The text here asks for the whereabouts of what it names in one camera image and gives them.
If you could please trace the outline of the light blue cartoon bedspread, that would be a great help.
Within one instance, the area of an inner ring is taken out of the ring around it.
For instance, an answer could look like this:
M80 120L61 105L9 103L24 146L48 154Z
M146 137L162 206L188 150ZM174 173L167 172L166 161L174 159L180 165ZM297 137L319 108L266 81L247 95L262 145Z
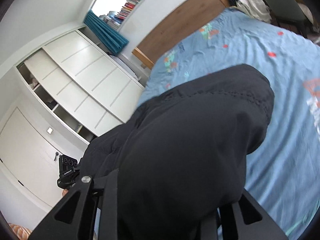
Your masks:
M266 138L247 156L246 190L289 239L319 239L319 46L225 9L161 53L139 102L240 68L274 97Z

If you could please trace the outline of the white sliding-door wardrobe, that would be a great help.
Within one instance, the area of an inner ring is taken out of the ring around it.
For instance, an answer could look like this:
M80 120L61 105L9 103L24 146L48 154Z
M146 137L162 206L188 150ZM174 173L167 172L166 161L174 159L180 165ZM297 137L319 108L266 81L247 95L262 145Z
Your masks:
M127 122L144 89L79 30L45 44L16 68L44 108L86 144Z

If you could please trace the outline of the wooden headboard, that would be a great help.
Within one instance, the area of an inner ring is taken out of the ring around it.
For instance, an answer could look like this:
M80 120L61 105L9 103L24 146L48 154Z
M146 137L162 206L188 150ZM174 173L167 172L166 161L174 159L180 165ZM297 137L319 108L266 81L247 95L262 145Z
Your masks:
M152 69L164 53L216 18L227 7L228 0L186 0L152 29L132 54Z

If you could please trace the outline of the white wall switch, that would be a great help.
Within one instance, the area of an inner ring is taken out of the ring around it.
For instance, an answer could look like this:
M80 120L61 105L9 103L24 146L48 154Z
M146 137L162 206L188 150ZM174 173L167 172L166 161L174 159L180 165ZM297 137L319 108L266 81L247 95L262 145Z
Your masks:
M51 127L49 127L48 129L47 129L47 133L48 134L51 134L53 132L53 129L51 128Z

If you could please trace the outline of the black puffer jacket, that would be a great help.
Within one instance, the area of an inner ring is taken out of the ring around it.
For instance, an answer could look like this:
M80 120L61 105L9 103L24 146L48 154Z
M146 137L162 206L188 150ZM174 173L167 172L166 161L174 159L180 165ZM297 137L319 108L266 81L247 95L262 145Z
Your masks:
M246 156L265 139L274 100L271 89L245 81L243 70L153 97L89 144L80 176L119 170L119 239L193 239L204 217L240 199Z

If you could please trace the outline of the cream cloth pile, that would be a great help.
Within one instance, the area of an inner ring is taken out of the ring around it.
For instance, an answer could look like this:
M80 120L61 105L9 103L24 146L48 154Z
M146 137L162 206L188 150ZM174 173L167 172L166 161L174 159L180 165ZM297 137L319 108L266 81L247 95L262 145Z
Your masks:
M263 0L238 0L236 6L251 18L271 23L270 9Z

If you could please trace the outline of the teal curtain left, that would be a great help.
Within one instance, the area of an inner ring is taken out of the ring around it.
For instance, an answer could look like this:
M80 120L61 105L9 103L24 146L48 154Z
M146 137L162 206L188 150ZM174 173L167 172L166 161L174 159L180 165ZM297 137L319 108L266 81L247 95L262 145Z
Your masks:
M92 10L88 11L84 24L113 55L118 55L129 44L125 37L107 25Z

